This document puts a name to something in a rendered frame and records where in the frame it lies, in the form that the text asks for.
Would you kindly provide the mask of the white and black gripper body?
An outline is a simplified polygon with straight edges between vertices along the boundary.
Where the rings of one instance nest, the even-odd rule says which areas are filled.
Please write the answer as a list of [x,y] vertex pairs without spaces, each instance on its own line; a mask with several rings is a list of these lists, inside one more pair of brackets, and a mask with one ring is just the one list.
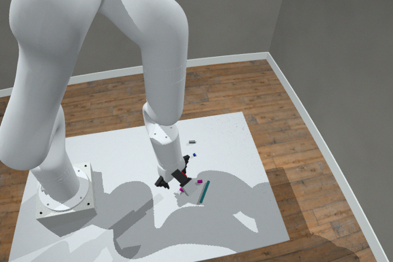
[[157,164],[157,170],[158,170],[158,175],[162,176],[164,181],[166,183],[170,182],[174,177],[171,175],[175,170],[179,169],[179,171],[182,171],[185,168],[186,164],[184,161],[184,158],[182,157],[182,162],[181,164],[175,168],[175,169],[164,169],[162,168],[159,164]]

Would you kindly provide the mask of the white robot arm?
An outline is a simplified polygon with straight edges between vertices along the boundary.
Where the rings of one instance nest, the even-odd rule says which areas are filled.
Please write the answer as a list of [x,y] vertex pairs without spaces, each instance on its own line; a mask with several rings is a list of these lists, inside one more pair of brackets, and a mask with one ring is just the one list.
[[188,22],[175,0],[11,0],[19,60],[0,126],[0,160],[30,170],[41,202],[54,211],[78,206],[89,190],[87,175],[66,153],[61,101],[97,12],[141,49],[142,111],[158,164],[170,170],[182,162],[175,123],[183,111]]

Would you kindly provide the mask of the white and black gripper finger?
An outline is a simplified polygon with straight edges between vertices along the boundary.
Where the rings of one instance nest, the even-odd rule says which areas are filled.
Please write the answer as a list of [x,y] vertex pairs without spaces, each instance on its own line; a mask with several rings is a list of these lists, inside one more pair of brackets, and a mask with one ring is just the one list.
[[155,183],[154,185],[155,185],[156,187],[162,187],[162,186],[163,186],[164,188],[170,189],[168,183],[166,183],[166,182],[163,180],[163,177],[162,177],[162,176],[159,177],[159,179],[156,181],[156,183]]
[[189,155],[186,155],[186,156],[184,156],[183,158],[184,158],[184,160],[185,160],[186,166],[185,166],[185,168],[182,170],[182,172],[183,172],[184,174],[186,174],[186,167],[187,167],[187,163],[189,162],[188,160],[189,160],[190,156],[189,156]]

